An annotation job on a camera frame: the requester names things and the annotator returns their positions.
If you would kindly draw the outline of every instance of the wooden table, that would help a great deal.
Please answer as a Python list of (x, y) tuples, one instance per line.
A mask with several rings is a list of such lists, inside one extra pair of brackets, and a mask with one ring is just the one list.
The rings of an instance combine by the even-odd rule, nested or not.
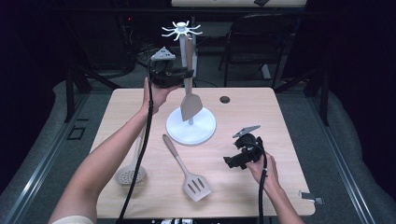
[[(201, 97), (204, 107), (214, 114), (217, 129), (208, 141), (199, 146), (186, 147), (176, 142), (174, 144), (189, 170), (203, 175), (213, 192), (196, 203), (187, 196), (182, 189), (182, 170), (163, 142), (165, 122), (169, 114), (180, 107), (185, 95), (184, 89), (178, 89), (171, 92), (167, 102), (153, 118), (148, 148), (142, 160), (147, 174), (136, 184), (125, 217), (256, 217), (259, 214), (259, 185), (248, 169), (230, 169), (223, 160), (224, 156), (231, 157), (240, 153), (233, 145), (236, 138), (232, 136), (242, 128), (253, 125), (261, 125), (252, 134), (260, 136), (265, 150), (275, 156), (279, 181), (297, 213), (301, 216), (314, 214), (315, 206), (299, 197), (300, 190), (309, 192), (309, 189), (273, 90), (201, 88), (193, 89), (193, 92)], [(119, 89), (113, 92), (92, 149), (140, 108), (142, 96), (141, 89)], [(230, 97), (230, 103), (222, 103), (219, 100), (221, 96)], [(129, 164), (133, 155), (134, 145), (120, 167)], [(111, 179), (99, 197), (98, 217), (118, 217), (128, 189), (129, 186), (121, 186)], [(265, 194), (263, 207), (265, 216), (276, 215)]]
[[(306, 0), (270, 0), (265, 7), (305, 7)], [(172, 0), (173, 7), (259, 7), (254, 0)]]

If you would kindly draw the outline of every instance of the person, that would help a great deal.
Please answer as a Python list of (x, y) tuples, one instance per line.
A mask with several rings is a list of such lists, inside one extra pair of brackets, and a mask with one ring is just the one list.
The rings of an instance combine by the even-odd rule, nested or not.
[[(152, 85), (153, 114), (178, 86), (161, 89)], [(145, 78), (143, 103), (122, 127), (100, 144), (77, 168), (56, 205), (49, 223), (96, 222), (96, 203), (107, 182), (116, 173), (134, 140), (145, 127), (149, 114), (149, 82)]]
[[(265, 177), (264, 191), (275, 208), (279, 223), (304, 223), (295, 211), (285, 190), (283, 190), (279, 184), (274, 157), (267, 152), (265, 152), (265, 156), (267, 157), (267, 177)], [(256, 162), (250, 161), (246, 163), (247, 168), (250, 170), (257, 183), (260, 183), (260, 179), (262, 178), (263, 163), (263, 155)]]
[[(177, 88), (160, 89), (155, 85), (152, 86), (153, 114), (157, 113), (160, 106), (166, 102), (168, 94)], [(146, 125), (148, 113), (149, 83), (145, 79), (141, 108), (81, 163), (52, 212), (49, 223), (92, 224), (96, 222), (96, 203), (99, 194), (116, 173), (134, 140)], [(268, 177), (264, 182), (264, 190), (274, 205), (280, 223), (303, 223), (285, 191), (279, 185), (274, 158), (268, 153), (266, 156), (268, 158)], [(262, 166), (263, 156), (257, 162), (247, 163), (247, 167), (257, 182), (260, 181), (262, 175)]]

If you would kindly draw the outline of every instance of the wooden spatula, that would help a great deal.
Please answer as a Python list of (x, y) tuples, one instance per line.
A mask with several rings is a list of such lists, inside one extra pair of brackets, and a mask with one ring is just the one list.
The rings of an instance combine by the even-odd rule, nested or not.
[[(190, 35), (186, 36), (185, 46), (186, 46), (186, 61), (187, 69), (192, 69), (192, 39)], [(203, 108), (201, 98), (192, 93), (192, 77), (186, 78), (184, 81), (184, 87), (186, 88), (186, 96), (181, 102), (181, 118), (183, 121), (192, 119), (198, 112)]]
[(206, 195), (212, 192), (212, 189), (209, 187), (206, 179), (201, 175), (193, 175), (189, 172), (186, 165), (183, 163), (181, 158), (178, 156), (178, 153), (175, 149), (175, 146), (172, 143), (172, 140), (166, 135), (163, 135), (163, 141), (166, 146), (171, 151), (172, 155), (178, 161), (181, 169), (183, 170), (184, 179), (183, 189), (184, 191), (195, 201), (198, 202), (203, 199)]

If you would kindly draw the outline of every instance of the forearm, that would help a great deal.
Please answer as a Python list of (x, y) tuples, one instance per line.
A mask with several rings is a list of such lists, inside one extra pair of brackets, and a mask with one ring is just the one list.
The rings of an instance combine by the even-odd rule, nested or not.
[(110, 135), (78, 167), (68, 187), (99, 194), (128, 154), (147, 117), (148, 113), (140, 110)]
[(300, 216), (295, 211), (293, 205), (291, 204), (285, 190), (280, 186), (267, 189), (266, 193), (271, 200), (272, 205), (276, 210), (279, 223), (282, 224), (294, 224), (294, 223), (304, 223)]

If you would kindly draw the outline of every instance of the slotted spoon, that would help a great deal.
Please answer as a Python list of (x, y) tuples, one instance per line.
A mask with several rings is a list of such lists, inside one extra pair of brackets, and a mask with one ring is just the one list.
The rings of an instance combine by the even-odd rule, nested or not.
[[(134, 158), (132, 159), (131, 164), (120, 168), (115, 174), (114, 178), (116, 181), (121, 185), (130, 185), (132, 184), (132, 180), (134, 178), (134, 172), (137, 164), (137, 158), (139, 157), (140, 150), (142, 148), (143, 143), (143, 134), (146, 129), (142, 129), (140, 134), (137, 136), (135, 140), (135, 151), (134, 151)], [(137, 169), (137, 178), (136, 183), (142, 180), (146, 175), (146, 169), (143, 166), (138, 167)]]
[(184, 191), (195, 201), (198, 202), (203, 199), (206, 195), (212, 192), (209, 184), (207, 183), (206, 179), (201, 175), (194, 175), (189, 172), (184, 162), (178, 156), (178, 153), (173, 145), (171, 139), (168, 135), (163, 135), (163, 141), (165, 142), (166, 146), (171, 151), (172, 155), (177, 160), (178, 164), (180, 165), (181, 169), (183, 170), (185, 179), (183, 184)]

